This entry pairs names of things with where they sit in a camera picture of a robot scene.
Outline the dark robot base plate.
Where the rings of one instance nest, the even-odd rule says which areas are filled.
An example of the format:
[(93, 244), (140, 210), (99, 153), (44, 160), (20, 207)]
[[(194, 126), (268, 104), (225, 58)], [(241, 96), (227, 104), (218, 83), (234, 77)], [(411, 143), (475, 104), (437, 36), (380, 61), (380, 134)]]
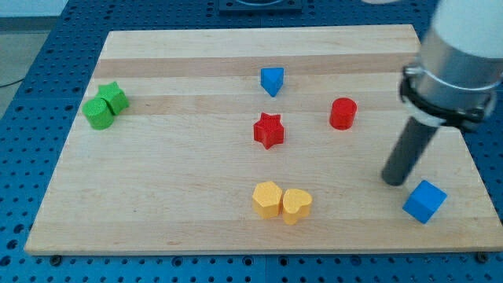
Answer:
[(303, 0), (218, 0), (220, 13), (300, 12)]

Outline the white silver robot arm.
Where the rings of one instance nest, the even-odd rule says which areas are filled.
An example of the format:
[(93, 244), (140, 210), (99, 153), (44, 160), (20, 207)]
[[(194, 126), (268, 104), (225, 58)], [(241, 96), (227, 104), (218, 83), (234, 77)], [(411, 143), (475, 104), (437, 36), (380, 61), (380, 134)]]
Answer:
[(502, 3), (442, 0), (399, 97), (410, 118), (381, 177), (400, 186), (440, 127), (473, 131), (491, 115), (502, 83)]

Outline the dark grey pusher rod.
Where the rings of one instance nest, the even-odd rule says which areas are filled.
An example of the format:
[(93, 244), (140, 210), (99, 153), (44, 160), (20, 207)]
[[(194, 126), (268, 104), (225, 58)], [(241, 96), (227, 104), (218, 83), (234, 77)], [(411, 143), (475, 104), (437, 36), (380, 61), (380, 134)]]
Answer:
[(424, 125), (413, 117), (409, 118), (381, 171), (381, 178), (390, 186), (402, 185), (437, 130), (437, 127)]

